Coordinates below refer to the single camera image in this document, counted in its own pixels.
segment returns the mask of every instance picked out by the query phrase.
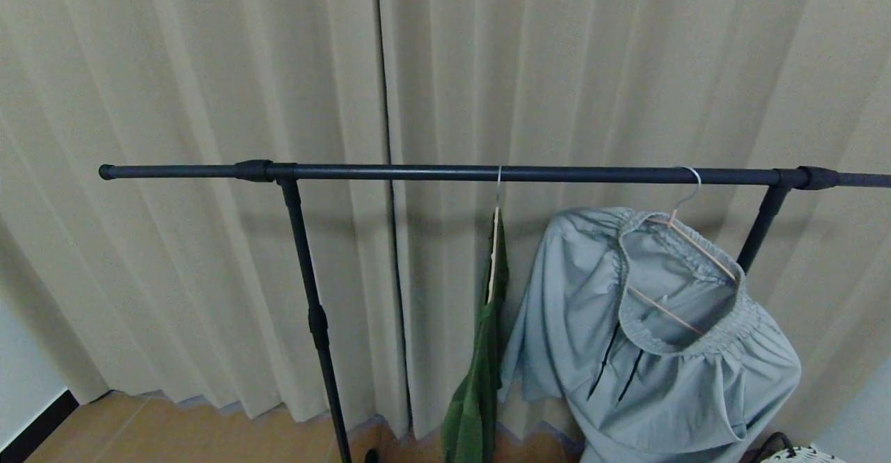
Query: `black metal rod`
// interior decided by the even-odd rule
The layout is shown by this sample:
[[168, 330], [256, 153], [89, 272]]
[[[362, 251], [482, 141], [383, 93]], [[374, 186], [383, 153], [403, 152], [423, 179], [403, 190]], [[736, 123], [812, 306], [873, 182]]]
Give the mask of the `black metal rod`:
[[758, 249], [764, 243], [764, 238], [767, 237], [767, 231], [771, 228], [773, 218], [780, 212], [780, 207], [782, 207], [783, 200], [786, 200], [789, 190], [789, 187], [767, 188], [767, 193], [764, 194], [764, 199], [761, 200], [761, 207], [758, 208], [758, 216], [755, 218], [752, 229], [748, 231], [746, 243], [742, 245], [742, 251], [739, 252], [739, 257], [736, 260], [745, 273], [748, 273], [748, 269], [752, 267], [752, 261], [755, 260]]
[[[247, 161], [233, 165], [102, 165], [105, 180], [120, 178], [239, 178], [252, 181], [414, 180], [494, 181], [497, 165], [350, 165], [276, 164]], [[842, 173], [820, 168], [697, 168], [706, 185], [761, 185], [804, 188], [820, 178], [822, 187], [891, 187], [891, 175]], [[677, 167], [537, 167], [506, 165], [502, 181], [563, 183], [695, 183], [686, 168]]]
[[297, 181], [278, 180], [281, 192], [284, 193], [284, 203], [287, 205], [287, 214], [290, 216], [290, 227], [294, 232], [294, 244], [297, 247], [297, 257], [300, 262], [300, 273], [303, 275], [303, 287], [306, 289], [306, 302], [309, 304], [309, 331], [313, 334], [315, 349], [319, 353], [319, 362], [322, 364], [322, 380], [325, 383], [325, 393], [328, 394], [328, 406], [331, 407], [331, 418], [334, 421], [334, 434], [337, 435], [340, 459], [344, 463], [352, 463], [349, 454], [349, 440], [347, 438], [347, 426], [343, 420], [343, 410], [340, 406], [340, 394], [337, 390], [337, 380], [334, 377], [334, 363], [331, 361], [331, 346], [328, 340], [328, 317], [319, 301], [319, 289], [315, 285], [315, 270], [313, 258], [309, 251], [309, 239], [306, 237], [306, 225], [303, 222], [303, 209], [300, 206], [300, 192]]

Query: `garment rack leg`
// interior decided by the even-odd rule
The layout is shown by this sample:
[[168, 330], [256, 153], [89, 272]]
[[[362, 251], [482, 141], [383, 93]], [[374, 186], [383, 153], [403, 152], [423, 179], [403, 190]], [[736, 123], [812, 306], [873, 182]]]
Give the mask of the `garment rack leg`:
[[325, 316], [325, 310], [319, 301], [319, 290], [315, 285], [313, 259], [309, 251], [309, 240], [306, 238], [303, 209], [300, 206], [300, 192], [296, 180], [278, 180], [277, 183], [281, 187], [281, 192], [284, 193], [284, 203], [287, 205], [287, 214], [290, 216], [290, 227], [294, 232], [300, 273], [303, 275], [303, 287], [306, 288], [306, 301], [309, 303], [309, 331], [313, 334], [315, 349], [319, 353], [319, 362], [322, 364], [322, 380], [325, 383], [325, 392], [328, 393], [328, 404], [331, 406], [331, 418], [334, 421], [334, 434], [337, 435], [340, 459], [343, 463], [352, 463], [349, 454], [349, 441], [347, 440], [347, 426], [343, 421], [340, 394], [338, 394], [337, 381], [334, 378], [334, 363], [331, 362], [328, 317]]
[[742, 246], [742, 251], [739, 252], [739, 257], [736, 260], [745, 273], [748, 273], [748, 269], [752, 267], [752, 261], [755, 260], [755, 255], [758, 254], [761, 243], [764, 243], [764, 238], [767, 237], [767, 231], [771, 228], [773, 218], [780, 212], [780, 207], [782, 207], [783, 200], [786, 199], [789, 190], [789, 187], [782, 186], [767, 188], [767, 193], [764, 194], [764, 199], [761, 200], [761, 207], [758, 208], [755, 224], [748, 231], [746, 243]]

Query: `curtain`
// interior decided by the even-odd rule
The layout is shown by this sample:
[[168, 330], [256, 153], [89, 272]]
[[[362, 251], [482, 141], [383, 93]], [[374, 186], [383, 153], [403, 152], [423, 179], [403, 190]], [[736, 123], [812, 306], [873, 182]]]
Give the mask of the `curtain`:
[[[80, 400], [327, 409], [280, 190], [112, 164], [888, 172], [891, 0], [0, 0], [0, 297]], [[441, 423], [472, 352], [492, 183], [301, 182], [348, 425]], [[508, 184], [506, 329], [550, 216], [680, 186]], [[682, 221], [738, 253], [763, 189]], [[812, 440], [891, 353], [887, 190], [796, 191], [748, 280], [804, 365]], [[411, 394], [411, 413], [408, 396]], [[560, 402], [502, 409], [573, 431]]]

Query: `tiled floor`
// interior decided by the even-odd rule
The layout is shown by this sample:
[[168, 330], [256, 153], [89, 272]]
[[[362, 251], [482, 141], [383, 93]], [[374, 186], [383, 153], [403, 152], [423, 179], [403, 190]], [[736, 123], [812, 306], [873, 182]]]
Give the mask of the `tiled floor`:
[[[377, 448], [384, 463], [439, 462], [436, 435], [423, 441], [398, 441], [383, 423], [367, 423], [350, 432], [353, 459], [361, 463]], [[578, 461], [551, 432], [535, 432], [524, 443], [499, 432], [496, 461]], [[335, 462], [337, 444], [327, 416], [295, 423], [283, 409], [256, 419], [243, 412], [220, 412], [207, 404], [176, 405], [153, 397], [119, 393], [80, 406], [28, 463], [137, 463], [185, 461]]]

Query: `black drawstring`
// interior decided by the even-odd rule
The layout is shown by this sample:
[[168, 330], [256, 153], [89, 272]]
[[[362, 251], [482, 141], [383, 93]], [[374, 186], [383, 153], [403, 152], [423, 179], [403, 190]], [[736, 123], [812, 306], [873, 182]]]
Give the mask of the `black drawstring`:
[[628, 382], [624, 384], [624, 388], [622, 389], [622, 393], [618, 396], [618, 400], [615, 403], [620, 403], [622, 401], [622, 397], [628, 391], [628, 387], [631, 386], [631, 380], [634, 379], [634, 373], [637, 372], [637, 365], [640, 364], [640, 358], [643, 357], [643, 350], [638, 352], [637, 359], [634, 361], [634, 367], [631, 368], [631, 374], [628, 375]]
[[610, 344], [607, 345], [607, 352], [604, 353], [604, 361], [601, 362], [601, 372], [597, 375], [597, 379], [591, 385], [591, 390], [588, 391], [588, 400], [591, 400], [591, 396], [594, 393], [594, 388], [597, 388], [597, 384], [601, 381], [601, 377], [604, 376], [604, 369], [607, 367], [607, 359], [610, 358], [610, 348], [612, 348], [612, 343], [615, 340], [615, 335], [618, 334], [618, 322], [615, 323], [615, 328], [613, 329], [613, 336], [610, 338]]

